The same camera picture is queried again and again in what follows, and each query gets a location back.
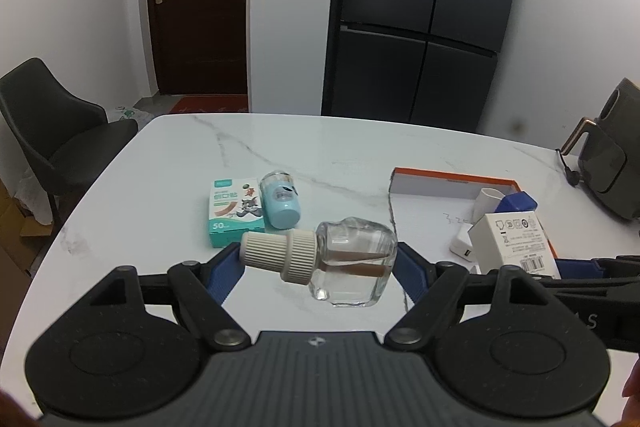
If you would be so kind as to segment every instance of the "ribbed cap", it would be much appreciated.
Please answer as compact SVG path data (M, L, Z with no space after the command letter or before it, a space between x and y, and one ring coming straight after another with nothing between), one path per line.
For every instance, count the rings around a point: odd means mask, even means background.
M240 261L246 266L280 272L286 282L309 284L316 268L316 233L289 230L287 235L244 232Z

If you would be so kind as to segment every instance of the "red door mat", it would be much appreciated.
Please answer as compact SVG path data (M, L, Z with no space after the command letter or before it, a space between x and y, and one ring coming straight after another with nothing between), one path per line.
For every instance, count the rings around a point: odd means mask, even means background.
M245 94L185 96L174 105L169 114L189 112L249 112L249 100Z

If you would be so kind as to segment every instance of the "white wall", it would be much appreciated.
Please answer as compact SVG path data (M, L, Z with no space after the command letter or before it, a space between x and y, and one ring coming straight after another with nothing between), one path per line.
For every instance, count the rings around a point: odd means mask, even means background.
M640 0L513 0L481 129L556 148L624 76L640 85Z
M103 107L139 97L126 0L0 0L0 74L40 57L69 91ZM0 178L15 188L26 162L0 120Z
M330 0L250 0L253 112L320 114Z

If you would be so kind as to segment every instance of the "bandage box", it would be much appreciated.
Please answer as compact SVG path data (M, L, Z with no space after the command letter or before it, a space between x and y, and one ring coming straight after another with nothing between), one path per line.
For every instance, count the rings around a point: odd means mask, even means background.
M209 238L216 248L240 241L244 232L264 232L256 178L215 180L209 196Z

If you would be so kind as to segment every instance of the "barcode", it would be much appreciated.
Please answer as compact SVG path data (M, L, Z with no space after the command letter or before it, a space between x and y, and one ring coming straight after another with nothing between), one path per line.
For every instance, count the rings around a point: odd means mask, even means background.
M540 268L544 268L545 264L542 262L542 257L530 257L529 259L523 259L520 261L520 266L525 272L530 272Z

